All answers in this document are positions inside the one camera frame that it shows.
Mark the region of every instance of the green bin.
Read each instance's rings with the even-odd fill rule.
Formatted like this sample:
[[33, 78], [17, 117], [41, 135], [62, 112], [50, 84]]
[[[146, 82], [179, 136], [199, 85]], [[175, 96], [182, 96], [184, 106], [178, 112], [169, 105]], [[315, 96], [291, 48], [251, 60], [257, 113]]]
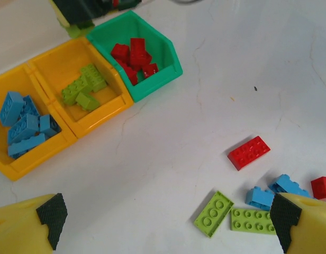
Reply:
[[[183, 73], [173, 43], [133, 11], [125, 12], [95, 27], [87, 38], [119, 72], [135, 102]], [[135, 86], [131, 84], [123, 68], [110, 55], [116, 43], [130, 45], [131, 38], [146, 40], [146, 50], [152, 55], [151, 63], [156, 63], [159, 69], [156, 74], [147, 79], [144, 79], [142, 71], [139, 71], [138, 84]]]

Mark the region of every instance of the blue lego brick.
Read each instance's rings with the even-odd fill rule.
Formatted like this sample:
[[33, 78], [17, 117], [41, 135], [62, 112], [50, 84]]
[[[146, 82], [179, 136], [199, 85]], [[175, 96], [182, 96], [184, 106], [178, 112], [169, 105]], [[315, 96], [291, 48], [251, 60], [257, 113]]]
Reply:
[[22, 140], [19, 143], [14, 143], [8, 147], [8, 155], [14, 159], [17, 159], [21, 155], [40, 145], [48, 139], [48, 136], [44, 133], [38, 136], [31, 137], [29, 139]]
[[280, 175], [273, 183], [269, 185], [269, 188], [274, 193], [286, 192], [304, 197], [311, 197], [306, 190], [301, 189], [299, 184], [291, 181], [290, 176], [286, 174]]
[[20, 93], [7, 93], [0, 111], [0, 121], [3, 126], [13, 126], [17, 122], [24, 103], [25, 102]]
[[27, 114], [8, 130], [8, 144], [31, 138], [38, 131], [38, 117]]
[[27, 95], [23, 98], [25, 105], [23, 106], [23, 110], [21, 111], [20, 117], [22, 118], [26, 114], [31, 114], [35, 116], [40, 116], [40, 112], [36, 107], [36, 104], [32, 100], [30, 95]]
[[40, 117], [40, 132], [46, 134], [48, 137], [55, 136], [61, 131], [60, 126], [52, 118], [51, 115], [44, 115]]
[[263, 191], [260, 187], [255, 186], [247, 192], [246, 204], [270, 211], [275, 194], [269, 190]]

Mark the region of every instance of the marble surface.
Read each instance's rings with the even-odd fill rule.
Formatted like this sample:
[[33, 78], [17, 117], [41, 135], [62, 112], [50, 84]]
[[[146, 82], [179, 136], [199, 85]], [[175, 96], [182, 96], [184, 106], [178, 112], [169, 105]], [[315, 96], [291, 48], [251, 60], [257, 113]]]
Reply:
[[[309, 192], [326, 176], [326, 0], [136, 12], [173, 41], [184, 74], [18, 182], [0, 173], [0, 206], [63, 193], [58, 254], [283, 253], [228, 218], [212, 239], [192, 220], [213, 190], [248, 207], [246, 191], [280, 174]], [[66, 40], [47, 1], [0, 0], [0, 73]], [[228, 149], [256, 135], [271, 152], [236, 171]]]

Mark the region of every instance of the green lego brick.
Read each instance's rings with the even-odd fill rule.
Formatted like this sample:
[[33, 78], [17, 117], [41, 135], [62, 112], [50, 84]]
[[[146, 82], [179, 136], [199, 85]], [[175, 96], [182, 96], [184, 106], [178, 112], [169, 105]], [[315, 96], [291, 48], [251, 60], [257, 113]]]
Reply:
[[80, 78], [62, 90], [63, 102], [72, 106], [76, 103], [76, 97], [80, 92], [89, 93], [91, 90], [92, 86], [88, 83], [86, 77], [80, 76]]
[[68, 35], [73, 39], [87, 35], [95, 27], [95, 24], [92, 21], [86, 21], [80, 24], [71, 25], [69, 27], [65, 27], [64, 25], [62, 25], [61, 22], [60, 25], [67, 31]]
[[231, 230], [259, 234], [276, 234], [270, 212], [248, 209], [231, 210]]
[[208, 237], [212, 237], [224, 218], [230, 212], [233, 202], [222, 193], [216, 192], [194, 221], [194, 225]]
[[99, 71], [92, 63], [85, 67], [82, 67], [80, 72], [83, 76], [87, 77], [87, 80], [92, 86], [93, 91], [95, 93], [106, 87], [106, 82], [103, 76], [99, 73]]
[[80, 105], [84, 110], [92, 111], [97, 109], [100, 106], [98, 100], [96, 100], [90, 94], [79, 93], [76, 98], [76, 102]]

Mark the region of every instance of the plastic bin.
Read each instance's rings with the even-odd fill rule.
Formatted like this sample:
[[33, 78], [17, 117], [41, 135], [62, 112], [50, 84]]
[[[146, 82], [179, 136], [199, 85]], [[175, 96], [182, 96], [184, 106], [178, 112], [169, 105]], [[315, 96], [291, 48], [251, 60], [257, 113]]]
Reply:
[[8, 156], [7, 132], [0, 122], [0, 171], [10, 180], [15, 181], [29, 173], [36, 166], [76, 142], [77, 138], [64, 120], [51, 105], [43, 102], [46, 97], [37, 80], [30, 75], [27, 64], [0, 75], [0, 110], [8, 91], [20, 92], [22, 96], [30, 95], [42, 115], [51, 114], [62, 131], [43, 144], [14, 160]]
[[[133, 11], [128, 11], [95, 27], [87, 38], [120, 73], [135, 102], [183, 73], [173, 43]], [[152, 55], [152, 63], [157, 63], [159, 69], [156, 74], [147, 79], [144, 79], [141, 71], [138, 72], [139, 83], [135, 86], [131, 84], [123, 68], [110, 55], [116, 43], [130, 45], [130, 38], [145, 38], [147, 52]]]
[[[106, 88], [91, 93], [101, 104], [91, 112], [77, 104], [64, 104], [61, 95], [62, 89], [81, 75], [80, 68], [88, 64], [94, 64], [108, 83]], [[78, 138], [133, 105], [117, 71], [86, 38], [70, 40], [31, 59], [29, 65], [48, 96], [47, 104], [54, 106]]]

